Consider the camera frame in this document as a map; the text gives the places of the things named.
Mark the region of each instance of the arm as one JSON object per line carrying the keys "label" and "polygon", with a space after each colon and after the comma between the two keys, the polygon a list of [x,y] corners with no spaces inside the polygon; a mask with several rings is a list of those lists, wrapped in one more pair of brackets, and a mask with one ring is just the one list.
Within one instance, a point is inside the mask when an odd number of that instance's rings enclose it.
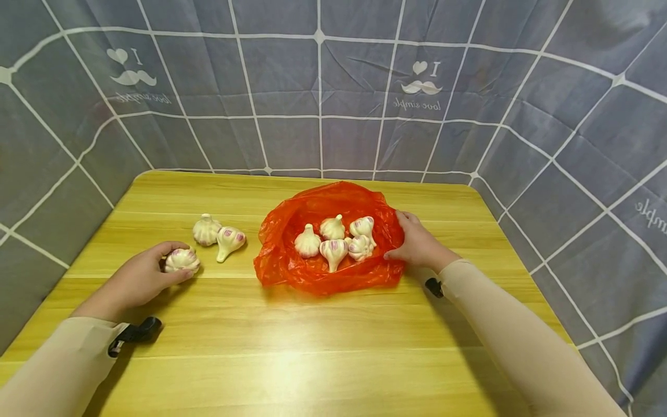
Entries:
{"label": "arm", "polygon": [[440,271],[443,293],[468,319],[533,415],[625,416],[583,359],[539,317],[441,245],[415,215],[397,216],[406,240],[385,257]]}
{"label": "arm", "polygon": [[192,277],[160,272],[160,259],[182,242],[164,242],[134,256],[85,300],[0,390],[5,416],[80,416],[115,363],[109,345],[127,327],[123,313]]}

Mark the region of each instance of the gray curtain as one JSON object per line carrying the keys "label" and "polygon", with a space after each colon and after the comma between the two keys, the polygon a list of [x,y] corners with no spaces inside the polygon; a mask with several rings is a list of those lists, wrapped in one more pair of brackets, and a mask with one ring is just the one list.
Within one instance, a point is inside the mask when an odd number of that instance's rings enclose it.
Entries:
{"label": "gray curtain", "polygon": [[147,170],[462,183],[614,399],[667,415],[663,1],[2,9],[0,352]]}

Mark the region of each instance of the garlic clove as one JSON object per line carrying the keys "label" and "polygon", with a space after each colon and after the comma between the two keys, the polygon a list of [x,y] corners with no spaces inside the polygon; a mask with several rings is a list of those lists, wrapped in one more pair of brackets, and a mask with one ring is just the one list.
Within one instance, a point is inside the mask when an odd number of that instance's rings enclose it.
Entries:
{"label": "garlic clove", "polygon": [[219,247],[215,260],[222,263],[230,253],[240,249],[245,244],[245,234],[237,228],[225,226],[218,231],[216,240]]}
{"label": "garlic clove", "polygon": [[336,272],[338,265],[348,254],[348,244],[342,239],[325,240],[319,245],[319,252],[329,263],[329,272]]}
{"label": "garlic clove", "polygon": [[359,218],[355,220],[354,222],[350,223],[350,234],[352,236],[366,236],[370,239],[371,245],[373,245],[373,248],[376,247],[378,244],[376,241],[373,239],[373,225],[375,221],[371,216],[366,216],[363,218]]}
{"label": "garlic clove", "polygon": [[222,225],[219,221],[214,220],[210,214],[204,213],[192,228],[192,236],[198,244],[210,246],[215,243],[215,237],[221,228]]}
{"label": "garlic clove", "polygon": [[317,256],[321,242],[319,236],[313,232],[313,225],[308,223],[305,225],[303,233],[294,239],[294,248],[302,258],[312,258]]}
{"label": "garlic clove", "polygon": [[199,270],[201,262],[197,258],[194,248],[174,249],[165,260],[165,272],[176,272],[177,270],[191,270],[193,273]]}
{"label": "garlic clove", "polygon": [[348,245],[348,255],[357,262],[363,261],[373,254],[373,245],[368,236],[356,236]]}
{"label": "garlic clove", "polygon": [[342,220],[342,214],[331,219],[323,220],[319,225],[319,234],[321,234],[325,240],[343,239],[345,237],[345,226],[343,226]]}

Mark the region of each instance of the arm sleeve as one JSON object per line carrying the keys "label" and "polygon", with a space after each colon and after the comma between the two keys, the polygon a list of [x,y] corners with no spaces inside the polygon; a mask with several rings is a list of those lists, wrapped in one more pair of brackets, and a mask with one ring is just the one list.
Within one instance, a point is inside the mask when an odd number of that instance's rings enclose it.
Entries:
{"label": "arm sleeve", "polygon": [[127,326],[88,317],[62,322],[0,390],[2,415],[82,415],[115,363],[109,345]]}
{"label": "arm sleeve", "polygon": [[532,415],[625,416],[583,359],[473,264],[458,260],[438,275],[445,296],[468,319]]}

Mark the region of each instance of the red plastic bag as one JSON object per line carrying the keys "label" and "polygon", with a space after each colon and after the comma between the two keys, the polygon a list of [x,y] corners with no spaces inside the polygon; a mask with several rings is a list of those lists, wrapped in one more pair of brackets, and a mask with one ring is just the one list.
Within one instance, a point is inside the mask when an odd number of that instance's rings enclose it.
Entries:
{"label": "red plastic bag", "polygon": [[[319,234],[322,220],[338,214],[343,215],[347,236],[350,223],[373,216],[373,238],[378,246],[372,256],[361,262],[346,256],[338,271],[329,273],[323,256],[301,258],[294,248],[294,239],[306,223],[311,223]],[[392,287],[401,279],[404,263],[384,260],[383,255],[401,246],[403,238],[395,210],[387,205],[382,193],[341,181],[302,191],[273,209],[259,229],[262,247],[253,263],[263,286],[287,283],[320,296],[374,286]]]}

